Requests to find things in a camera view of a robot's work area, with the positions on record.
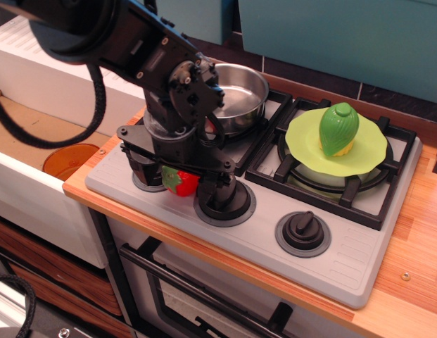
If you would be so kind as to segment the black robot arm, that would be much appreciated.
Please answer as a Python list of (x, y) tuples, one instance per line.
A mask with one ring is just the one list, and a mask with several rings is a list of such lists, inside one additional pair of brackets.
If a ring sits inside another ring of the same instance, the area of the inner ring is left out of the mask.
[(247, 194), (234, 176), (233, 160), (222, 153), (224, 130), (217, 125), (224, 104), (215, 65), (174, 25), (158, 17), (154, 1), (2, 1), (23, 15), (43, 50), (56, 60), (85, 64), (96, 95), (86, 139), (101, 123), (106, 93), (101, 70), (141, 87), (148, 104), (145, 122), (120, 135), (122, 150), (138, 181), (159, 183), (165, 167), (199, 178), (199, 208), (218, 220), (235, 218)]

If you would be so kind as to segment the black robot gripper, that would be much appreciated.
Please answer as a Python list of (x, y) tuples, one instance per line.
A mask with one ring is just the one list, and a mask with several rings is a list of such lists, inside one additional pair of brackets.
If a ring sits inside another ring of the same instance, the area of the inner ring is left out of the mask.
[(160, 163), (202, 176), (197, 188), (202, 211), (223, 211), (234, 198), (235, 162), (220, 149), (200, 143), (195, 129), (163, 138), (151, 134), (145, 125), (123, 125), (117, 129), (117, 136), (131, 150), (128, 161), (142, 184), (163, 184)]

